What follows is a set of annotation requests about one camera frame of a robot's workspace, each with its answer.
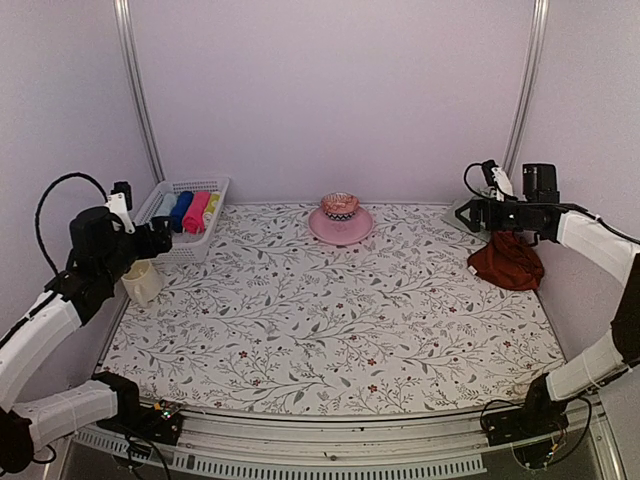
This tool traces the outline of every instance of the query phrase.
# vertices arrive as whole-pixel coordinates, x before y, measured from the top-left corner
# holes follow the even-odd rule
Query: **basket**
[[[207,226],[202,238],[189,243],[174,242],[173,248],[167,253],[162,253],[154,259],[156,263],[201,263],[207,256],[209,244],[213,241],[213,232],[218,224],[220,212],[224,204],[224,197],[229,187],[229,179],[227,177],[211,177],[200,178],[198,180],[181,180],[178,182],[160,182],[153,189],[147,200],[144,202],[140,211],[136,215],[135,222],[142,225],[151,220],[162,203],[162,199],[167,193],[175,193],[179,195],[184,191],[190,192],[220,192],[220,200],[213,218]]]

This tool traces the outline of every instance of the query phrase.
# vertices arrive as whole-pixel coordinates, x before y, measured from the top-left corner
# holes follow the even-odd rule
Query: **cup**
[[[131,269],[122,276],[122,283],[129,297],[142,308],[148,308],[162,290],[162,277],[149,260],[134,262]]]

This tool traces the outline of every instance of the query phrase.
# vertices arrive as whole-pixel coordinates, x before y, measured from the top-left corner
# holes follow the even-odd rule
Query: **brown cloth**
[[[507,290],[536,290],[544,276],[540,258],[513,232],[492,232],[491,241],[467,259],[475,274]]]

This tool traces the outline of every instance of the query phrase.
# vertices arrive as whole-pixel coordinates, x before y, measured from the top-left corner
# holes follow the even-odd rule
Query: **floral tablecloth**
[[[444,207],[372,205],[361,244],[332,247],[310,205],[225,206],[207,260],[159,266],[104,369],[192,406],[345,415],[519,399],[562,354],[538,299],[473,276],[481,241]]]

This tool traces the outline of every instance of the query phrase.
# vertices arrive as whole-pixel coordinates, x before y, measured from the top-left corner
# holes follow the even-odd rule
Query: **blue cloth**
[[[158,207],[158,210],[156,210],[156,214],[154,215],[154,217],[170,217],[171,210],[173,210],[173,207],[176,206],[176,203],[178,203],[177,195],[173,193],[167,193],[162,198],[162,203]]]
[[[182,233],[182,219],[193,201],[193,192],[182,192],[176,206],[171,210],[171,228],[176,233]]]

